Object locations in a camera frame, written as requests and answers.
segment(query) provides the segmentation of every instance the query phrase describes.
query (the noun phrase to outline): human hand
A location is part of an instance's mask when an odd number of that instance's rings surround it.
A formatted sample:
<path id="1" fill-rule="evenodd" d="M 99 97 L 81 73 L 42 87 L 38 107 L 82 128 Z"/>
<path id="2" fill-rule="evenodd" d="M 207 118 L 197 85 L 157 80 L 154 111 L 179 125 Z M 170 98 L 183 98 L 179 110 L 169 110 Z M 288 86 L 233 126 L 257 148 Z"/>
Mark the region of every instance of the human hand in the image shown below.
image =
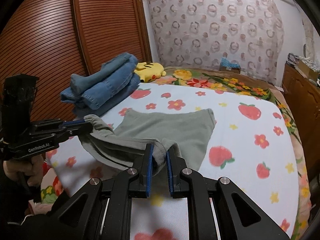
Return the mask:
<path id="1" fill-rule="evenodd" d="M 31 163 L 19 162 L 16 160 L 8 160 L 3 162 L 4 174 L 13 180 L 18 181 L 18 172 L 23 172 L 26 176 L 31 176 L 27 183 L 29 186 L 39 186 L 42 182 L 43 171 L 42 171 L 43 158 L 41 155 L 33 156 Z"/>

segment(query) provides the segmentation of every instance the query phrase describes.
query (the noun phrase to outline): wooden wardrobe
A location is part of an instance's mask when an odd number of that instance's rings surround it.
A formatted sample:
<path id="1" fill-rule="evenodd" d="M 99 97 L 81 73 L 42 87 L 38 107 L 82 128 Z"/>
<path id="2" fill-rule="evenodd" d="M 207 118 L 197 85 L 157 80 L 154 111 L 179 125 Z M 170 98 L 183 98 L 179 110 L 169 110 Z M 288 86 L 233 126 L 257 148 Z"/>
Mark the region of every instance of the wooden wardrobe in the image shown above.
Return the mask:
<path id="1" fill-rule="evenodd" d="M 139 0 L 24 0 L 0 34 L 0 82 L 40 78 L 32 120 L 74 118 L 60 102 L 70 75 L 89 75 L 123 52 L 151 61 Z"/>

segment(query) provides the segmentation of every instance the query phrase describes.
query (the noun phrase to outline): floral blanket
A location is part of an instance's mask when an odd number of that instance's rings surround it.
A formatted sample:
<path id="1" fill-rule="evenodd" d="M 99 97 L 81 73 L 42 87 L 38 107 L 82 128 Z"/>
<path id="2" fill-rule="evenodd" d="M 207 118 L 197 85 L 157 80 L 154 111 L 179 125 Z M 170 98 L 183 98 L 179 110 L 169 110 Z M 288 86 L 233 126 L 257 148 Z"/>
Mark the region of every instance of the floral blanket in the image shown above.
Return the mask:
<path id="1" fill-rule="evenodd" d="M 284 119 L 285 125 L 291 137 L 298 175 L 299 175 L 299 206 L 297 219 L 291 239 L 297 240 L 308 227 L 311 201 L 307 168 L 303 149 L 298 134 L 297 126 L 292 113 L 283 95 L 273 86 L 260 80 L 254 80 L 233 72 L 218 72 L 196 69 L 180 69 L 168 67 L 165 69 L 167 75 L 154 81 L 158 85 L 172 84 L 180 86 L 191 86 L 215 90 L 217 93 L 227 91 L 241 95 L 254 96 L 274 103 L 280 110 L 281 115 L 276 114 L 275 118 Z"/>

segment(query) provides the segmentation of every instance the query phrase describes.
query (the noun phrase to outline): blue gripper pad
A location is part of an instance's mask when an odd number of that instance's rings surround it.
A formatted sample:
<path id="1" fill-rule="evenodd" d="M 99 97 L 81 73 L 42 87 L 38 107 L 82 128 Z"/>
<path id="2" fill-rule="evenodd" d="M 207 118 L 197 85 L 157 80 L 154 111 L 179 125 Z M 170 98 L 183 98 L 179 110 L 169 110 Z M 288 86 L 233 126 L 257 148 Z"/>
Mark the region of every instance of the blue gripper pad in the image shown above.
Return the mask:
<path id="1" fill-rule="evenodd" d="M 153 145 L 151 145 L 151 147 L 150 147 L 150 153 L 149 153 L 149 158 L 148 158 L 147 185 L 146 185 L 146 195 L 147 195 L 147 197 L 150 197 L 150 191 L 151 191 L 152 153 L 153 153 Z"/>
<path id="2" fill-rule="evenodd" d="M 173 195 L 173 177 L 172 177 L 171 160 L 170 160 L 169 151 L 167 151 L 166 163 L 167 163 L 169 191 L 170 191 L 170 195 L 172 196 Z"/>

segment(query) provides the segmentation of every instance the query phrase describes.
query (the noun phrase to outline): metal screw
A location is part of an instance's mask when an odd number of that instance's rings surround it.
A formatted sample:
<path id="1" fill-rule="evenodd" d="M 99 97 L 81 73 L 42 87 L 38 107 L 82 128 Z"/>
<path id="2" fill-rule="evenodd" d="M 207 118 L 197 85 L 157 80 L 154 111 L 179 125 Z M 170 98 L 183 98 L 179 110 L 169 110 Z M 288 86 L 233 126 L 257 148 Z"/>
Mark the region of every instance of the metal screw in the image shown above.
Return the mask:
<path id="1" fill-rule="evenodd" d="M 90 184 L 91 185 L 97 185 L 99 183 L 99 179 L 98 178 L 92 178 L 90 179 Z"/>
<path id="2" fill-rule="evenodd" d="M 227 185 L 227 184 L 230 183 L 230 179 L 227 178 L 227 177 L 222 177 L 222 178 L 220 179 L 220 181 L 221 181 L 221 183 L 224 184 L 224 185 Z"/>
<path id="3" fill-rule="evenodd" d="M 130 168 L 130 169 L 128 169 L 128 171 L 127 171 L 130 175 L 134 175 L 134 174 L 136 174 L 138 171 L 137 171 L 137 169 L 135 169 L 135 168 Z"/>
<path id="4" fill-rule="evenodd" d="M 190 175 L 190 174 L 192 173 L 192 169 L 184 168 L 184 169 L 182 170 L 182 173 L 183 173 L 183 174 L 186 174 L 186 175 Z"/>

